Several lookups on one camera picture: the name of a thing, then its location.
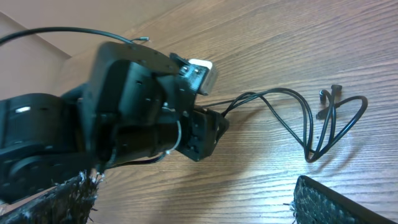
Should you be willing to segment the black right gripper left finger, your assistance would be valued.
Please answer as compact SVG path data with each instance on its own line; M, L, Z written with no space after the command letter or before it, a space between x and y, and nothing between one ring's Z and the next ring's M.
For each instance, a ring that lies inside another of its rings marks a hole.
M78 176L55 184L20 201L1 204L1 224L81 223L91 220L95 210L101 174L80 172Z

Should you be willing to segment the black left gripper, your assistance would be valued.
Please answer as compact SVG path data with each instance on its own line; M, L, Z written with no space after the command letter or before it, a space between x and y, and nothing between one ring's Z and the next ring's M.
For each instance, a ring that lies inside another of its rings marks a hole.
M199 106L173 123L123 127L105 168L153 164L172 151L198 162L212 155L228 128L221 113Z

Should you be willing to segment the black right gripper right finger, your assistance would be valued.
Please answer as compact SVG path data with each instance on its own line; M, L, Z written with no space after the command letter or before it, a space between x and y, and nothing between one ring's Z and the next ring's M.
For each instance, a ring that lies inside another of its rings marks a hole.
M306 175L298 177L288 206L294 223L395 224Z

